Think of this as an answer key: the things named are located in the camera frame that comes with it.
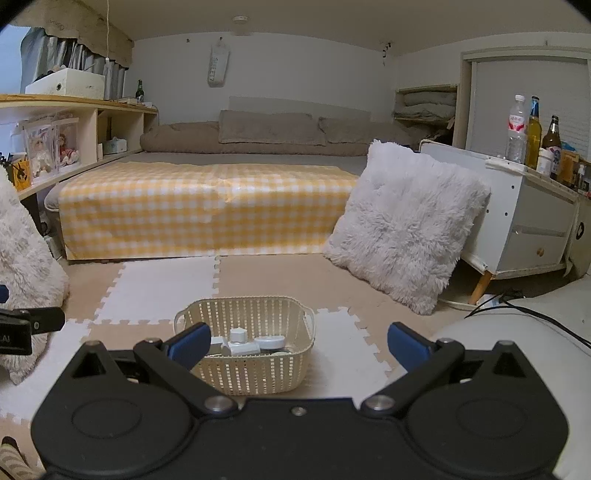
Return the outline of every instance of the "white foam tile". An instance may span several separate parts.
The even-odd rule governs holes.
[[[315,318],[316,341],[308,372],[302,384],[284,396],[351,397],[359,406],[388,383],[391,369],[376,359],[377,347],[365,342],[367,332],[355,325],[358,318],[346,308],[319,310]]]
[[[216,257],[163,258],[126,262],[96,311],[96,323],[172,320],[196,300],[213,297]]]
[[[41,402],[87,337],[90,320],[68,320],[59,332],[52,333],[46,351],[35,370],[19,385],[14,385],[6,370],[0,371],[0,415],[15,420],[31,420]]]

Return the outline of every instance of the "white fur cushion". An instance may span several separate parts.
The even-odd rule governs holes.
[[[430,314],[490,188],[474,172],[375,141],[324,254]]]
[[[66,272],[51,256],[33,219],[18,200],[6,170],[0,168],[0,283],[10,297],[1,307],[24,309],[61,307],[68,292]],[[19,384],[45,350],[47,334],[33,336],[33,354],[0,355],[0,365]]]

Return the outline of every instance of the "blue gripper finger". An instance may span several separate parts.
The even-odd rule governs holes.
[[[0,285],[0,303],[6,303],[8,297],[8,287],[6,285]]]
[[[209,325],[200,322],[163,343],[168,358],[191,370],[207,355],[212,342]]]
[[[388,349],[407,372],[429,360],[435,347],[435,343],[403,323],[394,322],[388,328]]]

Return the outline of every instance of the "bottle cap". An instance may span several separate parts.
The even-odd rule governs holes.
[[[245,343],[248,341],[248,332],[244,328],[233,328],[230,330],[230,341]]]

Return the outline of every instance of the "bed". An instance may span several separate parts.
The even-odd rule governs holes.
[[[334,223],[342,214],[342,211],[344,211],[348,192],[354,185],[354,181],[351,180],[353,178],[352,176],[360,175],[365,168],[366,152],[369,143],[374,138],[385,141],[397,141],[402,144],[408,142],[408,135],[403,128],[391,123],[369,122],[369,112],[282,99],[231,98],[229,106],[230,108],[234,107],[240,110],[222,111],[219,122],[195,122],[158,126],[142,136],[141,145],[145,150],[144,152],[130,155],[129,157],[112,162],[101,169],[96,169],[93,172],[88,172],[87,174],[74,177],[69,181],[56,185],[46,197],[45,206],[50,222],[56,226],[58,235],[62,243],[66,246],[65,250],[68,259],[98,260],[102,258],[193,256],[212,253],[232,254],[247,252],[256,254],[319,251],[324,236],[330,234]],[[307,192],[305,194],[300,193],[296,200],[294,200],[293,192],[285,194],[287,196],[291,195],[290,202],[293,203],[291,207],[284,206],[285,218],[293,219],[296,217],[295,212],[301,213],[301,211],[305,210],[305,205],[309,203],[310,199],[314,199],[311,203],[314,206],[313,209],[317,209],[318,205],[325,205],[326,203],[334,205],[330,212],[325,212],[322,228],[311,233],[314,240],[310,245],[293,245],[292,242],[285,248],[277,248],[276,245],[269,245],[269,248],[252,249],[252,245],[243,245],[244,248],[218,248],[218,246],[215,246],[209,249],[205,247],[185,248],[174,251],[171,249],[148,248],[142,252],[136,248],[127,248],[123,251],[112,251],[111,253],[101,254],[99,253],[98,243],[100,242],[97,235],[103,239],[101,240],[103,243],[105,243],[104,239],[107,239],[109,242],[121,243],[121,239],[127,239],[133,234],[133,230],[113,233],[113,229],[107,231],[103,228],[102,232],[96,233],[98,228],[96,225],[90,228],[85,227],[84,231],[80,229],[76,231],[72,228],[72,226],[82,225],[83,222],[80,221],[82,217],[76,215],[68,216],[65,213],[64,206],[67,206],[69,209],[70,207],[77,208],[80,202],[90,202],[90,197],[85,198],[80,195],[81,191],[88,192],[88,189],[79,189],[76,194],[71,192],[75,184],[79,184],[82,180],[91,181],[94,177],[96,187],[96,182],[104,181],[105,177],[101,177],[101,175],[104,175],[105,169],[107,168],[113,174],[120,174],[123,171],[124,175],[127,175],[126,178],[128,178],[129,170],[132,168],[137,169],[138,172],[140,170],[151,173],[156,171],[157,175],[161,177],[162,172],[161,169],[159,170],[160,167],[158,167],[160,163],[166,163],[169,166],[169,170],[174,172],[173,175],[177,176],[175,178],[186,178],[187,175],[196,175],[196,179],[203,178],[202,172],[204,171],[208,172],[209,177],[217,175],[215,172],[212,173],[213,170],[208,168],[209,166],[235,166],[223,170],[224,175],[232,170],[230,180],[224,177],[224,179],[217,179],[212,184],[213,187],[217,188],[221,184],[227,185],[228,181],[230,181],[234,189],[244,189],[245,187],[244,185],[242,187],[236,187],[237,177],[240,177],[241,181],[252,181],[253,171],[256,170],[252,165],[268,166],[264,168],[266,175],[264,181],[268,181],[269,178],[276,179],[278,175],[283,175],[283,180],[279,182],[279,190],[282,190],[281,182],[291,184],[297,180],[300,182],[300,186],[295,187],[295,190],[300,189]],[[316,174],[312,173],[313,167],[323,167],[315,170],[318,175],[317,177],[315,176]],[[324,186],[327,183],[336,185],[336,190],[334,192],[330,189],[330,191],[324,190]],[[194,190],[194,183],[187,188]],[[111,192],[108,195],[114,197],[125,196],[126,194],[119,191],[115,193]],[[268,198],[272,198],[273,195],[276,196],[277,192],[269,193]],[[69,203],[68,200],[64,199],[68,196],[71,200]],[[262,210],[268,209],[268,202],[268,199],[259,202],[259,213]],[[228,205],[231,203],[227,196],[226,203]],[[96,202],[94,202],[93,208],[97,208]],[[126,208],[125,205],[121,205],[121,209],[125,210]],[[239,208],[237,207],[233,211],[234,218],[236,218],[236,212],[238,210]],[[318,224],[317,218],[308,218],[305,215],[300,215],[300,217],[300,223],[303,222],[304,230],[310,230],[308,227],[310,222],[314,225]],[[92,223],[93,218],[86,218],[84,221]],[[226,226],[222,228],[232,229],[233,226],[227,222]],[[295,227],[287,227],[287,230],[290,229],[293,231]],[[77,254],[69,248],[70,245],[74,245],[76,238],[78,240],[83,236],[90,238],[91,234],[95,238],[89,241],[97,243],[97,247],[92,252],[87,251],[83,254]],[[219,232],[212,232],[211,236],[212,238],[217,238],[219,237]],[[277,241],[281,245],[285,243],[284,240]],[[134,245],[145,244],[146,239],[138,238],[132,243]]]

